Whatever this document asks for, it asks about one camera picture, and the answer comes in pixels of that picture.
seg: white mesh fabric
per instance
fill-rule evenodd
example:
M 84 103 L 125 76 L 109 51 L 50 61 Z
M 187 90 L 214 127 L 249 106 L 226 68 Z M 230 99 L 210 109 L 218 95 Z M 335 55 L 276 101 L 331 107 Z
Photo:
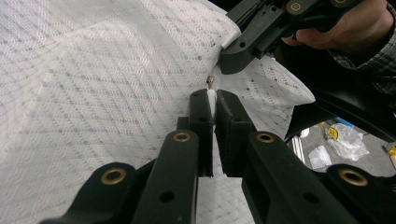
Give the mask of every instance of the white mesh fabric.
M 194 1 L 6 0 L 0 23 L 0 223 L 60 216 L 95 169 L 156 158 L 210 74 L 280 136 L 293 106 L 313 101 L 269 58 L 220 75 L 220 45 L 238 29 Z M 215 162 L 198 223 L 252 222 L 240 179 Z

